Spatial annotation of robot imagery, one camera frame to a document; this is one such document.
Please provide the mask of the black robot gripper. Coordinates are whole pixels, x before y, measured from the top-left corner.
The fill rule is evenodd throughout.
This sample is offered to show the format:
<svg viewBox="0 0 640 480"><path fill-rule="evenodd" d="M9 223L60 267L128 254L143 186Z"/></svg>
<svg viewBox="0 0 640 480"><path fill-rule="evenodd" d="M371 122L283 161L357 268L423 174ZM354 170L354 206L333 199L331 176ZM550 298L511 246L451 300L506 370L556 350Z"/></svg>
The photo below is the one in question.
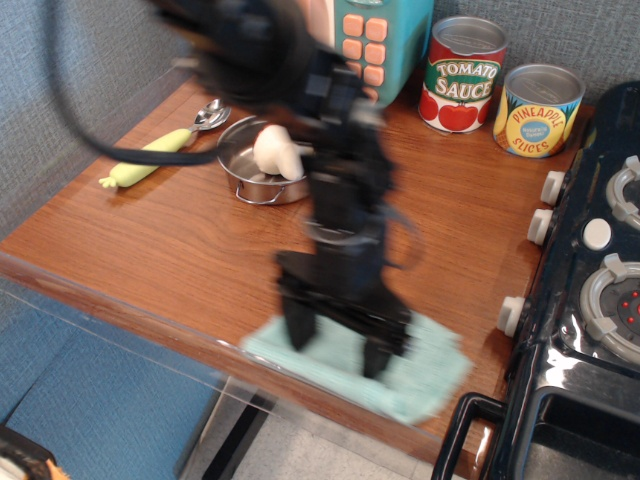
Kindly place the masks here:
<svg viewBox="0 0 640 480"><path fill-rule="evenodd" d="M316 315L323 315L366 337L362 373L376 378L393 355L404 354L411 317L382 279L385 236L317 240L315 247L313 253L280 251L275 256L291 345L302 350L316 335Z"/></svg>

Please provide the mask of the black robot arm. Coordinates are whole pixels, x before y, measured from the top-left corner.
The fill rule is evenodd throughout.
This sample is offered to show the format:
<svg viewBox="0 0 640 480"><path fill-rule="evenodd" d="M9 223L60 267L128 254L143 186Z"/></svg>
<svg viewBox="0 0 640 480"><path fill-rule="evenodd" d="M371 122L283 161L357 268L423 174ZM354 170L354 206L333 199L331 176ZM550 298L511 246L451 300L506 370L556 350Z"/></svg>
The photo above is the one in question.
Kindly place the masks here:
<svg viewBox="0 0 640 480"><path fill-rule="evenodd" d="M285 127L312 147L310 253L281 251L278 281L290 342L303 348L318 316L364 339L362 373L404 352L409 309L384 284L392 165L382 118L344 60L308 32L293 1L160 1L160 18L189 40L201 84Z"/></svg>

